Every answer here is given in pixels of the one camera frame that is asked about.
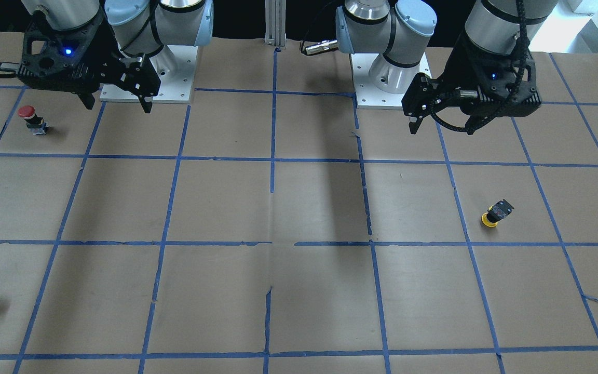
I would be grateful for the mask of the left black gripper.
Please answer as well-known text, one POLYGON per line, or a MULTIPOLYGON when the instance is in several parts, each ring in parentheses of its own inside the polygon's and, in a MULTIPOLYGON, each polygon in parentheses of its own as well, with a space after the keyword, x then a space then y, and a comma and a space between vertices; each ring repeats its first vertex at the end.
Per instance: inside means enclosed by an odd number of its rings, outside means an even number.
POLYGON ((433 104, 435 112, 443 108, 460 106, 480 98, 477 88, 464 88, 441 79, 430 78, 427 74, 417 73, 408 90, 401 99, 403 113, 409 118, 411 135, 417 134, 424 117, 429 114, 429 106, 433 104))

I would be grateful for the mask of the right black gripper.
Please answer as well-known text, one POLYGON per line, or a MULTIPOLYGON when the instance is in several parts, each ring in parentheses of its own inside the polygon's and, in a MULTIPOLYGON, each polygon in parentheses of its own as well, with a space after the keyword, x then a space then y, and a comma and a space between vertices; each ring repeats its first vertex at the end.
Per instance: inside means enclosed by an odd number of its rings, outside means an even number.
POLYGON ((86 109, 93 109, 96 102, 93 92, 96 92, 100 85, 112 84, 134 94, 138 97, 144 113, 151 113, 153 97, 158 95, 161 81, 147 55, 116 58, 107 50, 96 50, 90 52, 89 62, 93 73, 90 92, 77 92, 77 97, 86 109))

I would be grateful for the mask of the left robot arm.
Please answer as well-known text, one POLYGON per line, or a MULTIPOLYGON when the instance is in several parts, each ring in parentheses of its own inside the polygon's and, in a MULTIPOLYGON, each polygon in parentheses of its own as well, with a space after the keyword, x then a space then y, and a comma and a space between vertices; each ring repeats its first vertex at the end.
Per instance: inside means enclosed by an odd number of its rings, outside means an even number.
POLYGON ((341 52, 373 53, 375 87, 402 95, 403 113, 418 131, 427 116, 472 135, 498 117, 526 117, 541 107, 529 44, 555 1, 477 1, 442 74, 418 64, 438 17, 423 1, 346 1, 335 12, 341 52))

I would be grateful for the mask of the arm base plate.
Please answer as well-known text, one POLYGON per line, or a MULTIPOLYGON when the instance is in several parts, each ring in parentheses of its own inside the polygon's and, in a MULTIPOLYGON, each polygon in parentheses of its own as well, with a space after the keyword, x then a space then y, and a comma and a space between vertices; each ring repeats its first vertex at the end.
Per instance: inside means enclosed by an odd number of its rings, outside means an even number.
POLYGON ((159 94, 152 103, 188 104, 193 92, 199 47, 169 45, 151 62, 159 74, 159 94))
POLYGON ((426 55, 410 68, 394 66, 381 54, 356 53, 350 57, 358 107, 362 109, 401 110, 401 100, 414 76, 431 76, 426 55))

